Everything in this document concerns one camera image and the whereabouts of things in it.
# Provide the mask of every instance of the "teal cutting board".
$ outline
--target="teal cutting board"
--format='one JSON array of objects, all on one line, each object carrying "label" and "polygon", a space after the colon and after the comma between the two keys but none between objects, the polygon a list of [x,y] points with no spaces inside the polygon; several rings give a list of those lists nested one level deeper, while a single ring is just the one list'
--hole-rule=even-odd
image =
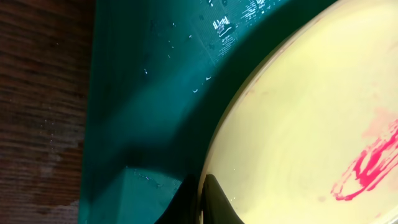
[{"label": "teal cutting board", "polygon": [[79,224],[154,223],[250,72],[334,1],[97,1]]}]

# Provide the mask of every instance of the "dark brown wood surface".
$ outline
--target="dark brown wood surface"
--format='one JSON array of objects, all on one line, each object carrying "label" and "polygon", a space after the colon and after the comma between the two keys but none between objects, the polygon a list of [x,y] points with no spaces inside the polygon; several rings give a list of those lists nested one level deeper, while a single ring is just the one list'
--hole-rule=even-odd
[{"label": "dark brown wood surface", "polygon": [[95,0],[0,0],[0,223],[77,223]]}]

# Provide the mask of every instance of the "cream-colored plate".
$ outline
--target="cream-colored plate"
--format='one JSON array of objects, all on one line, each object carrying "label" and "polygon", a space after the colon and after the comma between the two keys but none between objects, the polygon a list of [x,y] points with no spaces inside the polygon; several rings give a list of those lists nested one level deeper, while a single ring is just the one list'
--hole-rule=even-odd
[{"label": "cream-colored plate", "polygon": [[218,128],[203,171],[242,221],[392,222],[398,0],[337,2],[257,71]]}]

